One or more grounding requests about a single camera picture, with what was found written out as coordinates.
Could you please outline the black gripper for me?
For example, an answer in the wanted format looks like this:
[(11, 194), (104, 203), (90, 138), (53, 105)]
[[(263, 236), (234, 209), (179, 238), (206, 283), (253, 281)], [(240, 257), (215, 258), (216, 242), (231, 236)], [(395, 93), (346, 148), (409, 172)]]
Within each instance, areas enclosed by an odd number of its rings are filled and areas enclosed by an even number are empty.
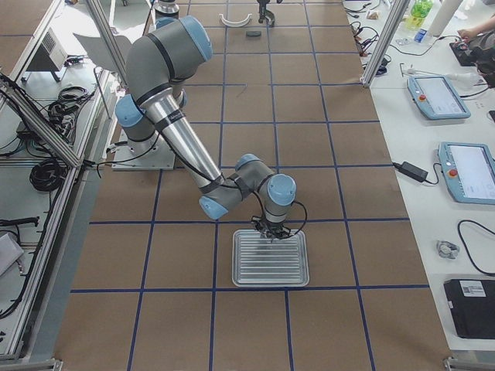
[(291, 229), (283, 223), (272, 223), (264, 216), (252, 216), (251, 224), (263, 237), (268, 239), (288, 239), (293, 236)]

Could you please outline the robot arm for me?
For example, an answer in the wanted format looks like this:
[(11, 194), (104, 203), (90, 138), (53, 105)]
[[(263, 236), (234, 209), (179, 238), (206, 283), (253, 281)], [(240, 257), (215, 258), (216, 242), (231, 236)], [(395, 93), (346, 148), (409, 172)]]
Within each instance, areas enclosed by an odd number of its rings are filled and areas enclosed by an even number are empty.
[(170, 17), (177, 19), (179, 17), (179, 6), (175, 0), (155, 0), (153, 9), (157, 18)]
[(174, 85), (193, 76), (212, 55), (210, 38), (198, 19), (171, 19), (132, 43), (125, 60), (129, 93), (137, 110), (188, 168), (209, 218), (218, 220), (255, 195), (262, 211), (251, 220), (254, 228), (267, 238), (288, 239), (294, 232), (284, 222), (296, 202), (295, 180), (275, 173), (252, 154), (243, 155), (234, 174), (225, 177), (173, 96)]

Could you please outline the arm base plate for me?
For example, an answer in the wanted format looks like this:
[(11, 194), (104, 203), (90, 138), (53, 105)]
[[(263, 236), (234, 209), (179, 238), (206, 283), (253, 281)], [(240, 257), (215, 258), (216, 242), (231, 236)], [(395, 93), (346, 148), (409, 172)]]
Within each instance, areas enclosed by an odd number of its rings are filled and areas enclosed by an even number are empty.
[(175, 154), (157, 132), (145, 141), (136, 142), (129, 141), (125, 132), (121, 131), (119, 140), (125, 141), (125, 144), (115, 149), (113, 163), (111, 164), (114, 171), (174, 169)]

